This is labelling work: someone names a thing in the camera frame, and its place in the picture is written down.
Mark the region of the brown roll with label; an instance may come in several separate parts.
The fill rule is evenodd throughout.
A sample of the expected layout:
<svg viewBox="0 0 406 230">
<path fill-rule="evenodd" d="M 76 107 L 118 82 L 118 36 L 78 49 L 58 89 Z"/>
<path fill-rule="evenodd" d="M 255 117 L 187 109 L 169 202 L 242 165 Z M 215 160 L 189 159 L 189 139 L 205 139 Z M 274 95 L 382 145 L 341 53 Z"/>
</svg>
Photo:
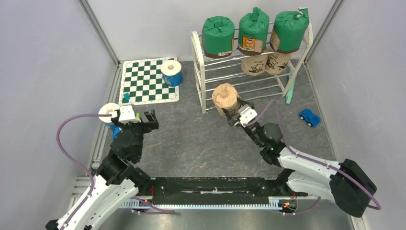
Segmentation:
<svg viewBox="0 0 406 230">
<path fill-rule="evenodd" d="M 212 101 L 222 116 L 226 116 L 224 110 L 232 116 L 237 114 L 240 108 L 239 98 L 237 90 L 229 83 L 220 84 L 212 93 Z"/>
</svg>

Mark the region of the blue white roll front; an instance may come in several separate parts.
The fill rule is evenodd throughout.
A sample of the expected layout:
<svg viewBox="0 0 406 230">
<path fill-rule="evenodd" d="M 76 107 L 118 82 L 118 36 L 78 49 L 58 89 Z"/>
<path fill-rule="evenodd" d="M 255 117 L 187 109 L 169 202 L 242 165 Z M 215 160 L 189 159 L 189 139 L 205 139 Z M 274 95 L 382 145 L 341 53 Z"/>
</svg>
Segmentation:
<svg viewBox="0 0 406 230">
<path fill-rule="evenodd" d="M 110 115 L 110 116 L 99 116 L 99 119 L 111 130 L 116 129 L 116 125 L 112 122 L 113 118 L 118 117 L 118 111 L 120 106 L 116 103 L 107 103 L 100 110 L 100 115 Z"/>
</svg>

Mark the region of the blue white roll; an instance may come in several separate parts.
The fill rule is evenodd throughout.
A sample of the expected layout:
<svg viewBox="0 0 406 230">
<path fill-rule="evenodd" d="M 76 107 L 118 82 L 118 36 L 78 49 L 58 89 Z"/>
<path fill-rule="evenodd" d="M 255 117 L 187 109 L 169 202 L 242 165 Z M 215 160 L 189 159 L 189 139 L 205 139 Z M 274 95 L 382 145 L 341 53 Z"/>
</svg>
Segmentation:
<svg viewBox="0 0 406 230">
<path fill-rule="evenodd" d="M 177 60 L 167 60 L 160 67 L 164 82 L 170 87 L 180 86 L 183 82 L 182 66 Z"/>
<path fill-rule="evenodd" d="M 99 116 L 99 119 L 111 130 L 116 129 L 116 125 L 112 122 L 113 118 L 118 117 L 118 111 L 120 106 L 116 103 L 107 103 L 100 110 L 100 115 L 110 115 L 110 116 Z"/>
</svg>

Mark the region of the brown roll with cartoon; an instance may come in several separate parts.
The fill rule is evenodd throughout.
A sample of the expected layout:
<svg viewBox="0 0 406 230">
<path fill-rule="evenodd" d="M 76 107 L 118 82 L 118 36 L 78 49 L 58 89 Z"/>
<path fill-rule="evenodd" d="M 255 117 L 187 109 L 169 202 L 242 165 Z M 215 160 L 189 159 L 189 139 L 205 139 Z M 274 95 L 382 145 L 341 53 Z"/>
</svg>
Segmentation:
<svg viewBox="0 0 406 230">
<path fill-rule="evenodd" d="M 266 69 L 268 54 L 251 56 L 249 58 L 242 59 L 241 69 L 244 73 L 250 76 L 257 76 L 262 74 Z"/>
</svg>

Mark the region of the brown paper roll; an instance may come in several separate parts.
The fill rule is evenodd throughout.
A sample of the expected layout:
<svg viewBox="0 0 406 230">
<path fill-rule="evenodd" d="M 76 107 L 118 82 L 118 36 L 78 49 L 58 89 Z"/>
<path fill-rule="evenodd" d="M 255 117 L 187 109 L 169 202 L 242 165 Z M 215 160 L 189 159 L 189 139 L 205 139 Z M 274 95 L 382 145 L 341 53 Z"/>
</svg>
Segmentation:
<svg viewBox="0 0 406 230">
<path fill-rule="evenodd" d="M 267 63 L 265 66 L 266 72 L 274 76 L 279 75 L 286 69 L 291 56 L 292 53 L 283 54 L 277 52 L 268 54 Z"/>
</svg>

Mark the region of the green paper roll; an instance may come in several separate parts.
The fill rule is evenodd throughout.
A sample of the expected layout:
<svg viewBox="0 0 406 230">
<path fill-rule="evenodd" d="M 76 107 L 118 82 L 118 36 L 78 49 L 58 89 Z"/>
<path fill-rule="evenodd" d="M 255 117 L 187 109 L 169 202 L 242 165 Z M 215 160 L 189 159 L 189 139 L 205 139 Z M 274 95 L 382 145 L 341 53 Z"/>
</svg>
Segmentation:
<svg viewBox="0 0 406 230">
<path fill-rule="evenodd" d="M 265 51 L 270 18 L 260 8 L 254 7 L 239 21 L 238 46 L 241 53 L 249 56 Z"/>
</svg>

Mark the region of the green brown roll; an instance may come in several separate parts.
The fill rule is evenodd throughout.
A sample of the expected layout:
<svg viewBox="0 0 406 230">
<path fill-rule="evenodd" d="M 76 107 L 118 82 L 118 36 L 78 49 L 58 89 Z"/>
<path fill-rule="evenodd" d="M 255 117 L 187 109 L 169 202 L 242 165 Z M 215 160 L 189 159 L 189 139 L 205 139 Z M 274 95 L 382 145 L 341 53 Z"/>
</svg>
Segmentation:
<svg viewBox="0 0 406 230">
<path fill-rule="evenodd" d="M 305 31 L 309 26 L 307 8 L 298 11 L 283 11 L 276 15 L 270 38 L 270 47 L 279 53 L 289 54 L 297 51 Z"/>
</svg>

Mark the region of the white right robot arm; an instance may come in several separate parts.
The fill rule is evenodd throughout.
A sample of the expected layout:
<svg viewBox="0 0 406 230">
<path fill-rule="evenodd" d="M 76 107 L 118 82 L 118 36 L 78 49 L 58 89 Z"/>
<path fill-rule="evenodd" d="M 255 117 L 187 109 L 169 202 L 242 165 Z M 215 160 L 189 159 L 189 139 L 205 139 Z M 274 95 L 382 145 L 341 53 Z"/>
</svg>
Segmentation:
<svg viewBox="0 0 406 230">
<path fill-rule="evenodd" d="M 237 110 L 221 111 L 230 126 L 241 127 L 261 148 L 259 153 L 267 164 L 283 169 L 276 179 L 277 191 L 283 196 L 307 193 L 318 200 L 327 199 L 356 218 L 362 217 L 367 208 L 381 210 L 374 197 L 377 187 L 357 162 L 330 161 L 301 152 L 287 143 L 279 123 L 261 125 L 259 119 L 274 103 L 270 100 L 258 114 L 253 103 L 238 98 Z"/>
</svg>

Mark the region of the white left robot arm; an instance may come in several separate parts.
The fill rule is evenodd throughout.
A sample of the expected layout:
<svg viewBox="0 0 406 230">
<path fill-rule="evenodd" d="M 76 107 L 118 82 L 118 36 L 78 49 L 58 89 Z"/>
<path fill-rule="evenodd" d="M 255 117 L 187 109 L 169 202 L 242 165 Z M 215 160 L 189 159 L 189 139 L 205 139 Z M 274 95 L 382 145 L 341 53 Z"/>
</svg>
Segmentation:
<svg viewBox="0 0 406 230">
<path fill-rule="evenodd" d="M 107 114 L 81 114 L 64 121 L 58 128 L 56 141 L 61 151 L 85 170 L 90 185 L 74 206 L 59 219 L 49 221 L 47 230 L 97 230 L 120 205 L 133 196 L 150 190 L 150 176 L 134 165 L 140 162 L 144 134 L 159 128 L 154 109 L 144 113 L 148 121 L 137 116 L 132 106 L 122 106 Z M 110 145 L 109 154 L 91 172 L 70 156 L 60 141 L 62 128 L 81 117 L 107 117 L 120 128 Z"/>
</svg>

